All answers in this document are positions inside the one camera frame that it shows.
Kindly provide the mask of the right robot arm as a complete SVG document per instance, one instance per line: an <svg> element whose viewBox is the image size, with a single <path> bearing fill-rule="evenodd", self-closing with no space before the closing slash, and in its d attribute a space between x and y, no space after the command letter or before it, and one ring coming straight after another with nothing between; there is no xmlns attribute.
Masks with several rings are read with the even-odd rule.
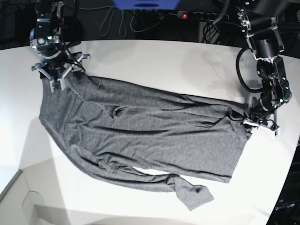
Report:
<svg viewBox="0 0 300 225"><path fill-rule="evenodd" d="M90 57L88 53L70 52L71 47L81 42L64 41L64 6L61 0L39 0L35 9L36 26L30 32L30 46L41 57L31 70L48 79L51 92L66 88L65 78L69 73L85 72L82 61Z"/></svg>

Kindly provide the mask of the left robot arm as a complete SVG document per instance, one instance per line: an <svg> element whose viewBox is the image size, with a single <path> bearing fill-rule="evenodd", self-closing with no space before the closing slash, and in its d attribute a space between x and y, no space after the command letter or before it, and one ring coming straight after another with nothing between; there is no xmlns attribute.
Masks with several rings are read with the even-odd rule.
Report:
<svg viewBox="0 0 300 225"><path fill-rule="evenodd" d="M236 58L236 72L241 85L248 92L260 94L245 112L246 127L264 128L278 135L277 109L292 98L286 77L284 60L280 56L285 47L278 31L279 16L292 4L291 0L236 0L234 7L239 26L245 35L247 46ZM256 71L262 87L252 89L244 82L240 72L242 54L250 50L257 61Z"/></svg>

